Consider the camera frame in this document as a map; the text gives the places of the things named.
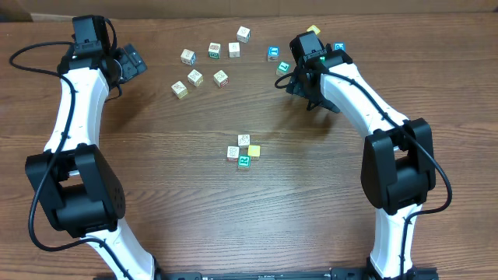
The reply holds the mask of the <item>white block red letter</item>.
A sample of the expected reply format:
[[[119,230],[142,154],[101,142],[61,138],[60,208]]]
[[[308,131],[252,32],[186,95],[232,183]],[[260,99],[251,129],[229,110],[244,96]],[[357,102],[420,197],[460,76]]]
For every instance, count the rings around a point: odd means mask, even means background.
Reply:
[[[237,168],[239,170],[248,170],[251,168],[251,157],[250,156],[239,156],[237,161]]]

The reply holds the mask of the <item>yellow K block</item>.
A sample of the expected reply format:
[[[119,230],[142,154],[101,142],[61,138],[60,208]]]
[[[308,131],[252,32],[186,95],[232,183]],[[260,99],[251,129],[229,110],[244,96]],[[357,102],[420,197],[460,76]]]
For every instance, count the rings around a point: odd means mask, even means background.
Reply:
[[[247,148],[247,155],[250,156],[252,160],[259,160],[261,156],[261,146],[249,145]]]

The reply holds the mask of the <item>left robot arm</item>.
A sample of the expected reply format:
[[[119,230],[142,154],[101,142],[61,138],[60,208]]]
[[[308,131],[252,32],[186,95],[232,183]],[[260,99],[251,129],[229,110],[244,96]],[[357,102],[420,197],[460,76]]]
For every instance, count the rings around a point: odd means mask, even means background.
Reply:
[[[132,45],[117,47],[109,19],[72,20],[73,40],[54,75],[61,102],[44,151],[26,159],[35,195],[28,233],[41,250],[91,246],[116,279],[157,279],[159,267],[125,221],[125,193],[99,149],[109,92],[146,70]]]

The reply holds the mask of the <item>white block elephant picture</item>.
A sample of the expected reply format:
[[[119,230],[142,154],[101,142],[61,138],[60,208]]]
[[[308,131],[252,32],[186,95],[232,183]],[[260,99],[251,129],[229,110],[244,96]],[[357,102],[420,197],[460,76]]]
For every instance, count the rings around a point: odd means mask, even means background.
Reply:
[[[240,148],[245,149],[251,144],[250,135],[238,135],[237,144]]]

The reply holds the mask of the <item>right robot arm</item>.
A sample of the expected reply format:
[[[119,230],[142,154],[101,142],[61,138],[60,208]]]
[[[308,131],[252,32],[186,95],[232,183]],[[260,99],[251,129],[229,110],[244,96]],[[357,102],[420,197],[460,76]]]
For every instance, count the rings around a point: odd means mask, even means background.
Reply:
[[[333,279],[437,279],[436,268],[411,260],[415,213],[435,186],[432,131],[409,120],[363,79],[342,49],[324,45],[313,31],[289,44],[296,62],[286,92],[307,99],[309,110],[341,113],[364,139],[360,181],[376,209],[375,240],[365,268],[335,268]]]

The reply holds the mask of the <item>white block red trim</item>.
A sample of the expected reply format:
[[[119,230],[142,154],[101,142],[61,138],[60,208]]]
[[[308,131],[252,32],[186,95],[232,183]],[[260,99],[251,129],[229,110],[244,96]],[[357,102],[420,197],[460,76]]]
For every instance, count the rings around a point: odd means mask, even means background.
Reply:
[[[240,156],[239,146],[228,146],[226,150],[226,159],[228,161],[236,162]]]

